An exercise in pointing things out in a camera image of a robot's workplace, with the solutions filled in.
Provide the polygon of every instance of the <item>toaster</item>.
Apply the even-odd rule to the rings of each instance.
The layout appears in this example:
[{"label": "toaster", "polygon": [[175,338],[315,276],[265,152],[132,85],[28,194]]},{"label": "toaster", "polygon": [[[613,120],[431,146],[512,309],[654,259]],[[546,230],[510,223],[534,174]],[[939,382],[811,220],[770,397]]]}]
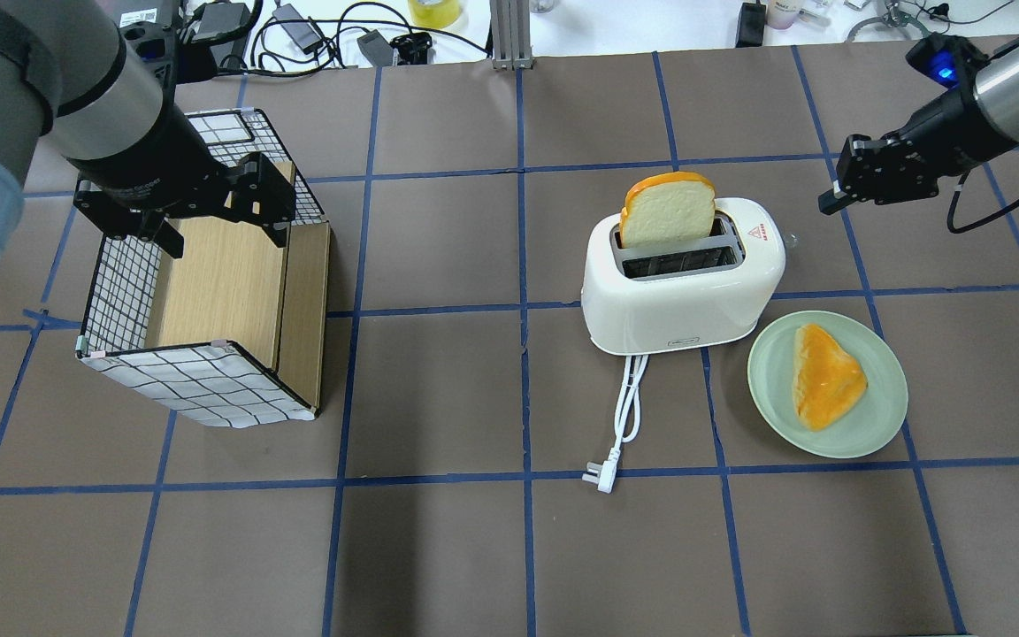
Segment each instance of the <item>toaster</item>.
[{"label": "toaster", "polygon": [[710,235],[623,247],[620,214],[587,242],[581,310],[592,342],[618,356],[743,338],[785,273],[785,243],[768,212],[744,198],[714,200]]}]

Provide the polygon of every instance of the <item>light green plate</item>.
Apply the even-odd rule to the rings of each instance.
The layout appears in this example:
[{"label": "light green plate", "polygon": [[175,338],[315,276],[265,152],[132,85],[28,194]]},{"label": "light green plate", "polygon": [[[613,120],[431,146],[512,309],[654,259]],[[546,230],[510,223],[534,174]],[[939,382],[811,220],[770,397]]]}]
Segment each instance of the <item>light green plate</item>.
[{"label": "light green plate", "polygon": [[[798,327],[816,323],[854,356],[867,375],[867,390],[852,411],[823,431],[801,424],[793,407],[793,347]],[[749,393],[782,438],[825,459],[858,459],[882,448],[907,415],[907,379],[891,348],[862,323],[832,312],[781,316],[749,351]]]}]

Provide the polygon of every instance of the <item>white sticker label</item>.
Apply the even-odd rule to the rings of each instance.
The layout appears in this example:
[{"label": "white sticker label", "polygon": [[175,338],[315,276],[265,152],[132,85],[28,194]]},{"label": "white sticker label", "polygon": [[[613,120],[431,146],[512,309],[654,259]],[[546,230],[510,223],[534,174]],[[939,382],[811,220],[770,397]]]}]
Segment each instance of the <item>white sticker label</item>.
[{"label": "white sticker label", "polygon": [[126,13],[121,13],[120,25],[121,28],[124,28],[130,23],[139,23],[139,21],[154,23],[158,12],[159,9],[144,9],[143,11],[128,11]]}]

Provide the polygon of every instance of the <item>toaster power cord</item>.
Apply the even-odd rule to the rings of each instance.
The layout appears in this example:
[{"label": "toaster power cord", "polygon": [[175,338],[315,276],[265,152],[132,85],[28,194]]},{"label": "toaster power cord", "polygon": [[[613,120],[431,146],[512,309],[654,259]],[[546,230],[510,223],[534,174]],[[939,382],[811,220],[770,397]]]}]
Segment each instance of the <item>toaster power cord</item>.
[{"label": "toaster power cord", "polygon": [[[587,464],[587,472],[581,475],[584,481],[595,484],[597,491],[610,493],[615,483],[615,473],[620,471],[620,448],[624,443],[631,442],[640,432],[640,380],[647,370],[648,355],[627,356],[624,359],[624,380],[620,385],[620,397],[615,400],[615,443],[607,452],[607,460],[603,464]],[[632,431],[627,434],[627,421],[632,420]]]}]

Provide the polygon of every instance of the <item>bread slice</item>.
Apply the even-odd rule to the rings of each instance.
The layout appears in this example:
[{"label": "bread slice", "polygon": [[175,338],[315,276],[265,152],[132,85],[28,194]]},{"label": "bread slice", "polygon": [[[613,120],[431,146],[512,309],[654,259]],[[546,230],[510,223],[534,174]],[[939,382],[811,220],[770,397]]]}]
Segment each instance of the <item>bread slice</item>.
[{"label": "bread slice", "polygon": [[816,323],[796,331],[793,355],[793,404],[809,430],[828,427],[860,403],[867,376],[860,362]]},{"label": "bread slice", "polygon": [[710,235],[714,184],[697,172],[655,174],[627,191],[620,216],[623,247],[646,246]]}]

